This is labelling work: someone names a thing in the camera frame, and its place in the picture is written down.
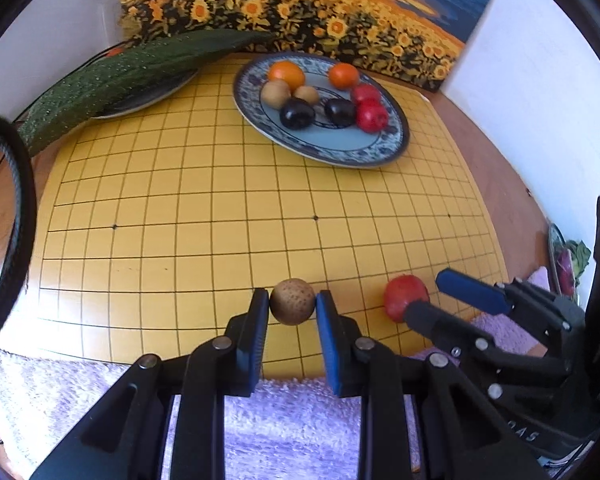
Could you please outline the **dark purple plum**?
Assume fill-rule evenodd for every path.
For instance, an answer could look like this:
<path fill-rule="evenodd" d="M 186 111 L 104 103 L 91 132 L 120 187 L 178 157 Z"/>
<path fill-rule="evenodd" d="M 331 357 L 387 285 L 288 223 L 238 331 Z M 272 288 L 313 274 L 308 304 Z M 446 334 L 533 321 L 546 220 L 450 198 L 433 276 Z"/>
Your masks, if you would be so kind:
<path fill-rule="evenodd" d="M 356 123 L 355 104 L 347 99 L 328 99 L 323 104 L 326 117 L 339 128 L 348 128 Z"/>
<path fill-rule="evenodd" d="M 279 121 L 289 130 L 309 128 L 313 125 L 314 119 L 314 107 L 302 99 L 290 98 L 279 110 Z"/>

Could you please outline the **small orange tangerine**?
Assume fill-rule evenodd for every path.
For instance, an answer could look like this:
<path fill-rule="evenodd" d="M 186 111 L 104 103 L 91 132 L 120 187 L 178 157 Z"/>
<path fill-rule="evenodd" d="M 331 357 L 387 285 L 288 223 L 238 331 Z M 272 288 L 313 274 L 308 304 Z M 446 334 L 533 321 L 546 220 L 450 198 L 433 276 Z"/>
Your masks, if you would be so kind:
<path fill-rule="evenodd" d="M 358 69 L 348 63 L 337 63 L 327 73 L 330 84 L 338 90 L 349 90 L 360 83 Z"/>

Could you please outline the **large orange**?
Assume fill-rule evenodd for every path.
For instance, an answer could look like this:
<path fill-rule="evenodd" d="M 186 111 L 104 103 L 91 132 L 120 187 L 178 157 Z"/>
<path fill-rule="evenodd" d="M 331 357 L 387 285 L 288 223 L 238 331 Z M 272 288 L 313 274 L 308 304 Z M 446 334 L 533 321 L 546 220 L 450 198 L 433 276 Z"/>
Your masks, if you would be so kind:
<path fill-rule="evenodd" d="M 283 60 L 275 62 L 268 69 L 268 80 L 281 80 L 286 82 L 291 92 L 306 84 L 306 74 L 294 62 Z"/>

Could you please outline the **plate with vegetables at right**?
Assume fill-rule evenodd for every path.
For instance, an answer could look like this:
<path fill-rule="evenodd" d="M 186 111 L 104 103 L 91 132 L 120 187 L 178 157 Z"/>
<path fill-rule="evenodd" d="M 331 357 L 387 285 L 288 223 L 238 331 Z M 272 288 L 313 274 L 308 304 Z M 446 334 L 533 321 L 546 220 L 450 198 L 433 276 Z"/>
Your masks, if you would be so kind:
<path fill-rule="evenodd" d="M 550 282 L 558 295 L 579 303 L 580 278 L 592 257 L 591 249 L 582 240 L 566 240 L 555 223 L 547 230 Z"/>

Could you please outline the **purple fluffy towel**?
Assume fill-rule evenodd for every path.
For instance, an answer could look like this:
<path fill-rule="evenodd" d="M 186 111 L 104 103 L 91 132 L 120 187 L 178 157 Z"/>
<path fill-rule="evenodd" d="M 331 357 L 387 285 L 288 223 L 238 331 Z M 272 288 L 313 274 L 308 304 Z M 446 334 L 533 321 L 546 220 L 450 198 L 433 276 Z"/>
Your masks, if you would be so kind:
<path fill-rule="evenodd" d="M 0 350 L 3 464 L 29 478 L 125 370 Z M 249 398 L 226 399 L 224 419 L 227 478 L 356 476 L 360 402 L 337 399 L 324 380 L 262 380 Z"/>

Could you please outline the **yellow go board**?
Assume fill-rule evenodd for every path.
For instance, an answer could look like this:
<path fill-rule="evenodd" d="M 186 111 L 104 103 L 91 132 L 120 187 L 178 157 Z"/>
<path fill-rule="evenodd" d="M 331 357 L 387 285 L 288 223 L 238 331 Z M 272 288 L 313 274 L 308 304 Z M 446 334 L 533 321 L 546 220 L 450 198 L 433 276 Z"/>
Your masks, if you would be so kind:
<path fill-rule="evenodd" d="M 65 138 L 46 182 L 27 286 L 0 348 L 131 363 L 222 333 L 253 289 L 300 278 L 329 290 L 365 335 L 413 354 L 426 340 L 382 308 L 388 281 L 452 268 L 496 282 L 506 266 L 460 150 L 419 92 L 388 84 L 411 130 L 379 169 L 336 168 L 274 144 L 235 106 L 240 58 L 129 118 Z"/>

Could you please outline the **blue white porcelain plate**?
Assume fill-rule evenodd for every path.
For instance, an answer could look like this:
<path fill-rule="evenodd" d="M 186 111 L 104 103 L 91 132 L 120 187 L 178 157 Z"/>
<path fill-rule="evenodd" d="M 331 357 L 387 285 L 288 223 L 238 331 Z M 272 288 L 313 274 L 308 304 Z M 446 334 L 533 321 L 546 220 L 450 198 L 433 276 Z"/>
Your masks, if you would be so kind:
<path fill-rule="evenodd" d="M 268 71 L 282 61 L 297 65 L 306 76 L 306 84 L 320 97 L 313 107 L 312 124 L 302 129 L 284 125 L 280 111 L 268 106 L 261 98 Z M 360 81 L 379 92 L 380 104 L 388 113 L 388 125 L 379 132 L 367 133 L 357 124 L 336 124 L 325 113 L 324 105 L 330 100 L 348 100 L 351 92 L 338 90 L 329 82 L 328 71 L 335 65 L 331 58 L 309 53 L 280 52 L 259 56 L 237 73 L 233 84 L 234 102 L 248 124 L 268 140 L 316 162 L 346 168 L 375 168 L 395 162 L 406 153 L 410 143 L 410 127 L 404 111 L 388 90 L 362 74 Z"/>

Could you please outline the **sunflower field painting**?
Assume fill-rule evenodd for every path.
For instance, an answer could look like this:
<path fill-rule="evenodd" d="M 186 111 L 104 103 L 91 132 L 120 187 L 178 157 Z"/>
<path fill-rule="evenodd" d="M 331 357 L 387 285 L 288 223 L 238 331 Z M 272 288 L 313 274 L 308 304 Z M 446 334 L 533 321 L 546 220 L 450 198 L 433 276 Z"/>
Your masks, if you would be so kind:
<path fill-rule="evenodd" d="M 262 30 L 265 51 L 350 63 L 435 92 L 490 0 L 120 0 L 139 44 L 204 28 Z"/>

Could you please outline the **dark plate under cucumber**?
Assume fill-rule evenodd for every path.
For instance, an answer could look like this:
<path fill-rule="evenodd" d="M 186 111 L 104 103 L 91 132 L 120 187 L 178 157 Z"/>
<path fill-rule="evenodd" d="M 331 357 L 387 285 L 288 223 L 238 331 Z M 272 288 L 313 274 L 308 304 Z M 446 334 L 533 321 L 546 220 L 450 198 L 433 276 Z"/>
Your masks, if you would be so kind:
<path fill-rule="evenodd" d="M 134 90 L 128 96 L 107 105 L 93 116 L 94 119 L 109 119 L 139 112 L 165 100 L 172 94 L 183 89 L 198 74 L 198 70 L 190 70 L 168 77 L 166 79 L 148 84 L 148 86 Z"/>

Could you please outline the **large green bumpy cucumber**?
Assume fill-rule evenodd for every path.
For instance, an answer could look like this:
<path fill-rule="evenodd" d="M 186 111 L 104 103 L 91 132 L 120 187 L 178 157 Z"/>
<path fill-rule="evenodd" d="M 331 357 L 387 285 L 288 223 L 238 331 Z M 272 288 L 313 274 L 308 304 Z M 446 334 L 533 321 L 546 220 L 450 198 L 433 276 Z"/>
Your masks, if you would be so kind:
<path fill-rule="evenodd" d="M 139 44 L 53 84 L 28 109 L 20 138 L 35 156 L 128 94 L 272 37 L 270 32 L 205 29 Z"/>

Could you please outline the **orange fruit behind cucumber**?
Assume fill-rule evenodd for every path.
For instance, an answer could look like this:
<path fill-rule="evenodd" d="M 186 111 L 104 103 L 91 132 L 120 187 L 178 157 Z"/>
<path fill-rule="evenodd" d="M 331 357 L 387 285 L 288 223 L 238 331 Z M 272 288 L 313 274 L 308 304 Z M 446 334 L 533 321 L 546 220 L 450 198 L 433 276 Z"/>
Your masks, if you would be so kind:
<path fill-rule="evenodd" d="M 105 54 L 106 58 L 111 58 L 112 56 L 118 55 L 122 52 L 124 52 L 125 48 L 124 47 L 115 47 L 110 49 L 109 51 L 107 51 L 107 53 Z"/>

